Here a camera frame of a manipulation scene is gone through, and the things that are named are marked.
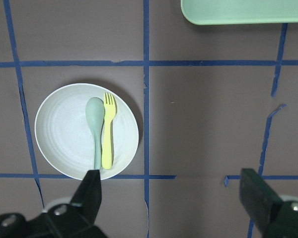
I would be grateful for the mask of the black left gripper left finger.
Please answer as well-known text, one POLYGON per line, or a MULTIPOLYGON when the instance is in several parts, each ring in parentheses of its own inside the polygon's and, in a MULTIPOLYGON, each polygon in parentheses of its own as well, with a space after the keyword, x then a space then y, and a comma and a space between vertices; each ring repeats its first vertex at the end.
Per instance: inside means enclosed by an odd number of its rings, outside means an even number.
POLYGON ((93 224, 101 205, 100 170, 89 170, 70 200, 88 222, 93 224))

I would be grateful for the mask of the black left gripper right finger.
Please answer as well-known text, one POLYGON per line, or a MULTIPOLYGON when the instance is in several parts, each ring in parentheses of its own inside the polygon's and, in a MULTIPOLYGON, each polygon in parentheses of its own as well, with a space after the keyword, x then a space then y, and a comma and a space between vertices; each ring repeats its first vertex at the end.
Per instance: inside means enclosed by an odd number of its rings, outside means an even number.
POLYGON ((276 220, 283 204, 281 197, 250 168, 240 171, 239 199, 262 235, 276 220))

